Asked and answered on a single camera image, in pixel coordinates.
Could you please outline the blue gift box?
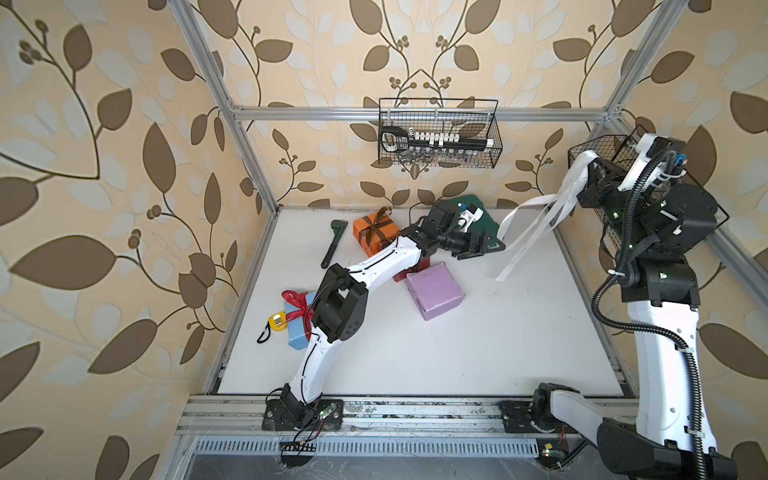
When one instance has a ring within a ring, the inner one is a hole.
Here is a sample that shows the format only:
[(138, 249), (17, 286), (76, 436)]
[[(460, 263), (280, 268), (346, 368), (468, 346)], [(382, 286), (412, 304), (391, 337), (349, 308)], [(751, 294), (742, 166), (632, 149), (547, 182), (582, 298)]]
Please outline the blue gift box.
[(295, 350), (305, 349), (311, 337), (315, 292), (285, 290), (282, 293), (289, 345)]

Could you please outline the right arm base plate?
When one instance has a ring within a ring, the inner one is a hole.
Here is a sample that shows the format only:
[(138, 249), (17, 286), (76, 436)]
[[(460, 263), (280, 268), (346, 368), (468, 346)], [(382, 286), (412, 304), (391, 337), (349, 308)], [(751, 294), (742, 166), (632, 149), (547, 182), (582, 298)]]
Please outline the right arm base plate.
[(509, 434), (577, 434), (532, 400), (503, 400), (498, 403), (504, 431)]

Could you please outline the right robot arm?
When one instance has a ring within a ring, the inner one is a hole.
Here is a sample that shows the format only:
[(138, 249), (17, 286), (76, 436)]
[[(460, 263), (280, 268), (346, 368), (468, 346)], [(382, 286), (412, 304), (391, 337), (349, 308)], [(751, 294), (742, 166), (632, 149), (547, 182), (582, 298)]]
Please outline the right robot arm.
[(643, 479), (734, 479), (709, 425), (697, 353), (701, 297), (686, 255), (724, 221), (687, 173), (681, 140), (604, 135), (569, 151), (576, 199), (613, 237), (614, 265), (590, 301), (603, 326), (633, 335), (639, 405), (613, 418), (574, 388), (543, 383), (529, 409), (544, 432), (570, 427), (613, 473)]

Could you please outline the orange gift box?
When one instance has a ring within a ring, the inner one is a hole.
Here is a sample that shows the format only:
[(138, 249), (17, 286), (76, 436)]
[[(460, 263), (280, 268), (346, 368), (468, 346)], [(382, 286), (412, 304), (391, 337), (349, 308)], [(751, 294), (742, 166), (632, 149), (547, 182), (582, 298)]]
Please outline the orange gift box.
[(353, 236), (368, 257), (378, 254), (399, 236), (400, 229), (390, 214), (389, 207), (382, 207), (353, 222)]

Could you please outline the white ribbon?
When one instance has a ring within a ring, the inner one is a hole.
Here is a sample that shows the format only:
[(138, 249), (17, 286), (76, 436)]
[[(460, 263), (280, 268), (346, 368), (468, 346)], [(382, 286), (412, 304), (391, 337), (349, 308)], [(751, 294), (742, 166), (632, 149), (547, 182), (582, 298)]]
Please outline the white ribbon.
[[(497, 239), (505, 243), (505, 251), (510, 252), (511, 257), (507, 265), (496, 276), (497, 282), (505, 281), (517, 263), (539, 238), (545, 233), (551, 232), (572, 212), (577, 204), (578, 194), (586, 187), (588, 167), (597, 158), (598, 155), (594, 150), (580, 153), (569, 167), (556, 193), (539, 195), (525, 201), (501, 221), (497, 230)], [(534, 207), (540, 208), (535, 219), (512, 241), (505, 240), (513, 220), (524, 210), (530, 210)]]

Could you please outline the purple gift box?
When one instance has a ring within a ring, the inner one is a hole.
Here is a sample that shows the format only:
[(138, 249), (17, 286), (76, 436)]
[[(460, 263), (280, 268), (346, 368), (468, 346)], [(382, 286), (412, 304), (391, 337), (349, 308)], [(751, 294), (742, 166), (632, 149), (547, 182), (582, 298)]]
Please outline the purple gift box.
[(465, 293), (444, 263), (410, 274), (406, 287), (425, 321), (457, 308)]

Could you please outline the socket set rail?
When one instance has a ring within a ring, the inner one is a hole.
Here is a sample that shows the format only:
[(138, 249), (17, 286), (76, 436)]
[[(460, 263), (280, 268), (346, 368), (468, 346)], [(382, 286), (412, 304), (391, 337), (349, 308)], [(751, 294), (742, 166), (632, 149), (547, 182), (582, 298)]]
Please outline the socket set rail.
[(496, 146), (493, 139), (462, 138), (458, 134), (420, 132), (396, 126), (384, 126), (379, 131), (380, 146), (388, 153), (484, 152)]

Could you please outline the red ribbon bow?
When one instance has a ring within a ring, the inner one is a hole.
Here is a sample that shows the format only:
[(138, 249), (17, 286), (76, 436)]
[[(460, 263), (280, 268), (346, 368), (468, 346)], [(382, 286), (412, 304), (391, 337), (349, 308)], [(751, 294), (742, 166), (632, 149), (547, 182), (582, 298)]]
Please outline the red ribbon bow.
[(285, 304), (288, 327), (293, 327), (297, 332), (300, 332), (307, 341), (309, 341), (311, 338), (312, 319), (314, 315), (311, 305), (315, 294), (285, 290), (282, 292), (281, 296)]

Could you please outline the dark red gift box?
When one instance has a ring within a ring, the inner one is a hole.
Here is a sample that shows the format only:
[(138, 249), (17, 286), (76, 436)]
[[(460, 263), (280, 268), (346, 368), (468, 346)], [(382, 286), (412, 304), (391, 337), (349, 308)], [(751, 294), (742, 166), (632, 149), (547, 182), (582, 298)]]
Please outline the dark red gift box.
[(420, 271), (423, 271), (423, 270), (429, 268), (430, 267), (430, 261), (431, 261), (430, 258), (425, 258), (425, 259), (421, 260), (417, 265), (415, 265), (413, 267), (410, 267), (408, 269), (402, 270), (401, 272), (397, 273), (393, 277), (393, 280), (395, 282), (401, 282), (401, 281), (405, 280), (408, 275), (414, 274), (414, 273), (418, 273)]

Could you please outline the brown ribbon bow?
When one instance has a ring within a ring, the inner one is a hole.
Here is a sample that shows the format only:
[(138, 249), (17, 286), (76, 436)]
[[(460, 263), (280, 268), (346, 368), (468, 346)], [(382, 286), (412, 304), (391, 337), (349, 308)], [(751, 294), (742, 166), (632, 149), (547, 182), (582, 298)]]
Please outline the brown ribbon bow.
[(372, 249), (375, 245), (386, 245), (391, 238), (391, 227), (397, 229), (389, 214), (389, 207), (382, 207), (376, 213), (362, 217), (354, 223), (355, 235), (362, 246)]

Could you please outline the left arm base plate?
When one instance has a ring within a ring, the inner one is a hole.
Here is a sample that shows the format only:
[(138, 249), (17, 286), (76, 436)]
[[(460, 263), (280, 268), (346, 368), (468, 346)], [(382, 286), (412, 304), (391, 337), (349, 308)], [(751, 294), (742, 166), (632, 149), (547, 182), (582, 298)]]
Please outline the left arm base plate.
[(291, 406), (286, 406), (279, 398), (270, 399), (266, 402), (261, 428), (264, 431), (298, 432), (323, 424), (323, 431), (339, 431), (344, 406), (341, 399), (319, 399), (310, 405), (294, 402)]

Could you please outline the green plastic tool case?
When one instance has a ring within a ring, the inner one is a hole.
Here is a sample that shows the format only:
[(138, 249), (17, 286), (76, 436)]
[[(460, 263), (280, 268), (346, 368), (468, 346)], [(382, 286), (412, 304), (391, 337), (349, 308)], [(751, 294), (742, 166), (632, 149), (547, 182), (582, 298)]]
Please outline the green plastic tool case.
[[(456, 225), (459, 227), (460, 231), (485, 231), (488, 235), (497, 234), (499, 224), (493, 220), (483, 202), (476, 195), (462, 195), (450, 199), (449, 202), (452, 205), (455, 205), (458, 209), (459, 220), (456, 221)], [(468, 211), (471, 205), (479, 208), (483, 212), (483, 215), (474, 219), (471, 223), (468, 223), (466, 220), (462, 220), (462, 217), (465, 216), (464, 211)]]

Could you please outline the aluminium front rail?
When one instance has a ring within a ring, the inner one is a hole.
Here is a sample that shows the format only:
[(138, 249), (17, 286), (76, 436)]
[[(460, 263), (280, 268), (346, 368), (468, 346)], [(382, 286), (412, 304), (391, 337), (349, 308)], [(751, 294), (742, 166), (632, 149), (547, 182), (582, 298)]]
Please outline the aluminium front rail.
[(307, 435), (319, 427), (335, 435), (588, 438), (597, 420), (538, 424), (529, 397), (418, 397), (333, 395), (310, 412), (309, 425), (291, 420), (279, 399), (257, 395), (194, 395), (176, 433), (198, 435)]

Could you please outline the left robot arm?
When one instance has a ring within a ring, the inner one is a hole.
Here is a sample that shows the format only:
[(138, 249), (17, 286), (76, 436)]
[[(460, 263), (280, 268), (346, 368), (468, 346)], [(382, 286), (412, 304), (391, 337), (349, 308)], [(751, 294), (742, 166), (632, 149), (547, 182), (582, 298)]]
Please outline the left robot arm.
[(308, 341), (296, 374), (279, 389), (279, 405), (292, 423), (304, 427), (321, 417), (317, 407), (335, 349), (362, 326), (371, 293), (439, 250), (457, 260), (501, 252), (501, 235), (480, 201), (440, 200), (366, 260), (350, 267), (328, 266), (311, 302), (304, 294), (284, 291), (284, 300), (296, 308), (286, 319), (300, 321)]

